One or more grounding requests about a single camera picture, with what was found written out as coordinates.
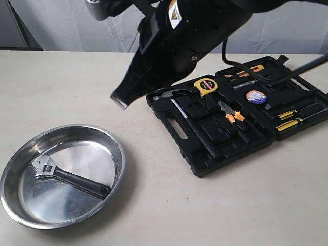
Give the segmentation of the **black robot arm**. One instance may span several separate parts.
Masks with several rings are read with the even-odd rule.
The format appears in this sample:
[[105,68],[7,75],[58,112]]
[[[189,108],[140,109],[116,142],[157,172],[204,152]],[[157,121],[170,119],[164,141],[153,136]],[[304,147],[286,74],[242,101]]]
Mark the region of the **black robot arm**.
[[138,47],[110,98],[126,109],[136,100],[188,77],[216,47],[255,14],[272,12],[289,1],[86,1],[97,21],[130,7],[143,14]]

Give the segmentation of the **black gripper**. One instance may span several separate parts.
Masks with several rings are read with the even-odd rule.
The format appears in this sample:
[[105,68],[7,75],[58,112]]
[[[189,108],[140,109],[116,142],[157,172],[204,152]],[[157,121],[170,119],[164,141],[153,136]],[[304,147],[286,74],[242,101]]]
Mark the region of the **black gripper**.
[[139,45],[110,98],[125,110],[155,90],[187,77],[196,64],[253,15],[234,1],[86,1],[98,21],[135,6],[143,15]]

